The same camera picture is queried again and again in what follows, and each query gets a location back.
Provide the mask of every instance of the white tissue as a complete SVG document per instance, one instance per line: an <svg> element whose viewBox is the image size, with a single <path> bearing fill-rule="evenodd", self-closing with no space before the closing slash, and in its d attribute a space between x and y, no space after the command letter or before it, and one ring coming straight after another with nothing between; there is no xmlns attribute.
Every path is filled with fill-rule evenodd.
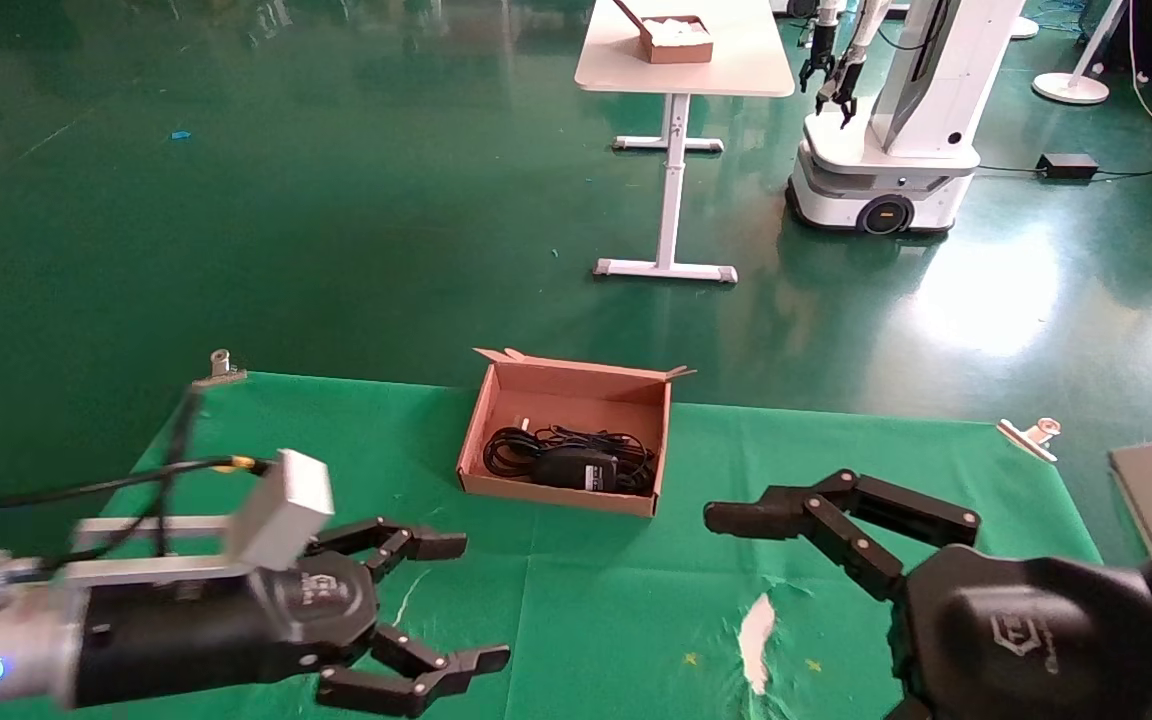
<svg viewBox="0 0 1152 720"><path fill-rule="evenodd" d="M708 41L708 32L705 32L700 23L667 18L644 20L643 24L652 33L652 41L657 45L704 45Z"/></svg>

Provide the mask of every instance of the power adapter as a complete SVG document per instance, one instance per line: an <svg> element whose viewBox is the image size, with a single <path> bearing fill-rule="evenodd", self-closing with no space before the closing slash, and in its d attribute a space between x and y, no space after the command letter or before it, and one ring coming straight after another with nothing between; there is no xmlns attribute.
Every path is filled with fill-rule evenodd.
<svg viewBox="0 0 1152 720"><path fill-rule="evenodd" d="M1043 152L1034 169L1044 179L1093 179L1101 165L1082 152Z"/></svg>
<svg viewBox="0 0 1152 720"><path fill-rule="evenodd" d="M531 482L553 488L617 492L616 457L589 447L556 447L536 457Z"/></svg>

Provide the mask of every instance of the small cardboard box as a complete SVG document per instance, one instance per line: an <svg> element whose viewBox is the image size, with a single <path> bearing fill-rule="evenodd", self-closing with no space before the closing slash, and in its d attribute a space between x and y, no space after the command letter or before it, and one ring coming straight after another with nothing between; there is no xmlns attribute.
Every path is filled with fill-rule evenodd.
<svg viewBox="0 0 1152 720"><path fill-rule="evenodd" d="M473 407L465 446L456 464L461 487L475 495L511 497L532 502L586 507L589 510L626 511L652 518L664 479L669 434L669 387L673 379L691 370L675 367L635 370L567 359L529 357L511 348L503 353L480 350L492 365L483 379ZM499 429L516 427L522 418L529 429L550 425L599 432L628 433L657 454L652 495L612 495L581 488L552 488L528 478L498 478L483 462L483 447Z"/></svg>
<svg viewBox="0 0 1152 720"><path fill-rule="evenodd" d="M696 15L653 15L653 17L641 18L637 13L630 9L630 6L626 5L626 0L613 1L616 6L620 6L622 13L639 29L639 45L643 47L643 53L646 55L649 63L707 63L708 60L713 59L713 40L699 41L699 44L695 45L660 45L652 35L652 31L646 26L646 20L657 20L657 22L680 20L680 22L689 23L691 26L700 26L705 31L705 35L708 36L708 28Z"/></svg>

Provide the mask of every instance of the table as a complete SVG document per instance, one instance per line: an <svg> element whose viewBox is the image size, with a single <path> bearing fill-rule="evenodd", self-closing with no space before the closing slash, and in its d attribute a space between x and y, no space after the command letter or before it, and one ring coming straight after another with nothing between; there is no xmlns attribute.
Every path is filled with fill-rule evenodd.
<svg viewBox="0 0 1152 720"><path fill-rule="evenodd" d="M721 141L687 138L687 114L692 94L786 97L794 92L794 73L776 21L767 0L635 0L630 6L641 17L696 15L713 36L714 55L708 63L651 65L641 55L639 32L634 23L612 0L596 1L576 67L576 85L591 92L664 94L662 137L621 136L613 146L664 147L666 177L657 258L600 259L594 273L736 282L732 265L692 265L673 259L679 241L684 153L722 150Z"/></svg>
<svg viewBox="0 0 1152 720"><path fill-rule="evenodd" d="M191 455L273 456L291 447L332 473L333 524L384 515L465 532L468 552L407 561L379 585L380 619L439 650L509 643L506 670L435 702L422 720L879 720L900 697L870 600L808 541L749 541L705 530L710 500L753 500L772 483L842 467L972 507L992 555L1097 561L1060 475L991 424L675 404L652 520L498 497L456 483L477 389L248 373L207 388ZM160 464L166 430L139 469ZM179 478L174 511L233 511L252 480ZM152 488L119 491L106 515L139 511ZM931 550L876 530L914 566ZM182 553L214 552L180 544ZM129 548L146 552L145 544ZM776 607L765 696L741 674L735 629L761 593ZM0 705L0 720L365 720L314 705L314 679L132 702L60 715L51 700Z"/></svg>

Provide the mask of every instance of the green tablecloth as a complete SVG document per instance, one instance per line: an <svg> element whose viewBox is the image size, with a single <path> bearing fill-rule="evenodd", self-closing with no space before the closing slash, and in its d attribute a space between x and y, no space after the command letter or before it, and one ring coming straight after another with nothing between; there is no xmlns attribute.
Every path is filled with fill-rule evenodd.
<svg viewBox="0 0 1152 720"><path fill-rule="evenodd" d="M406 562L381 585L381 619L440 650L506 642L511 665L430 719L605 720L609 717L881 719L899 698L870 600L805 541L745 541L702 523L710 500L753 500L768 484L809 484L842 467L972 507L979 547L1001 556L1098 561L1060 475L992 425L675 406L666 479L653 520L468 497L454 464L472 393L403 384L251 374L207 392L192 455L271 456L291 447L329 465L338 523L384 515L467 532L448 562ZM164 435L143 457L153 467ZM191 475L182 514L223 514L250 487L243 473ZM132 514L147 488L108 513ZM874 530L905 566L929 548ZM776 607L772 680L753 697L736 629L759 593ZM38 702L0 708L35 717ZM89 717L346 717L312 702L312 679L223 689Z"/></svg>

